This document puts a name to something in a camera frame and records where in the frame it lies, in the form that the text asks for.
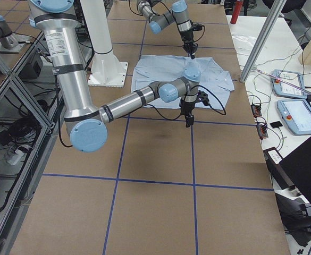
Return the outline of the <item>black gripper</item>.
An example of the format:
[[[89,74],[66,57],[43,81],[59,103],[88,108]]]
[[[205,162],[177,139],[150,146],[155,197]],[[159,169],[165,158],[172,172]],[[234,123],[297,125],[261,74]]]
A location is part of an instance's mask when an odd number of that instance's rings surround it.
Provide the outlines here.
[[[191,59],[195,59],[195,52],[198,44],[194,40],[194,32],[205,30],[205,26],[199,23],[183,23],[181,24],[182,48],[190,55]]]
[[[195,109],[197,103],[203,103],[204,106],[208,106],[209,99],[207,93],[199,91],[193,96],[184,95],[180,99],[180,115],[185,117],[187,128],[194,124],[195,117],[192,111]]]

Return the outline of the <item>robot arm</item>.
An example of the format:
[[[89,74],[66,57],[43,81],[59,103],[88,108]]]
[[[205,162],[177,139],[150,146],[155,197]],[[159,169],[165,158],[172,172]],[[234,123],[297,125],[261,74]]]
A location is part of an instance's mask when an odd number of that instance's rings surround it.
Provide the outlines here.
[[[182,48],[191,59],[195,59],[198,44],[194,38],[194,32],[204,31],[205,26],[192,22],[186,1],[174,2],[163,14],[159,14],[154,10],[154,6],[160,3],[161,1],[137,1],[137,12],[147,19],[154,34],[160,33],[174,23],[182,40]]]
[[[91,99],[89,86],[121,86],[127,63],[113,53],[103,1],[82,1],[82,11],[93,47],[91,75],[77,41],[78,20],[73,1],[30,1],[30,23],[43,31],[53,64],[55,81],[60,85],[66,106],[64,121],[74,148],[94,152],[107,140],[106,123],[128,115],[148,103],[161,99],[169,103],[180,100],[180,114],[192,126],[192,110],[198,101],[200,71],[187,67],[183,74],[168,82],[155,81],[101,107]]]

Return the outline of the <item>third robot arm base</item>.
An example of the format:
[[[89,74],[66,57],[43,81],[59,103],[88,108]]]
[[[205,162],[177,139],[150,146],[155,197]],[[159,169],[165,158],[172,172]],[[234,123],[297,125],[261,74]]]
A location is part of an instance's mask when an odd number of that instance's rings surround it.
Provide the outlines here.
[[[23,44],[19,43],[4,17],[0,15],[0,53],[18,54],[22,47]]]

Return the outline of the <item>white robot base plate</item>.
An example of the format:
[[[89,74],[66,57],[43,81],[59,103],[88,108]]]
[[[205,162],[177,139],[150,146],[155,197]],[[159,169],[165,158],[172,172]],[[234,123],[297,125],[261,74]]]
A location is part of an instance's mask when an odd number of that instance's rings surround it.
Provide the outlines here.
[[[94,57],[88,83],[91,86],[124,86],[128,63],[114,55],[103,1],[81,0]]]

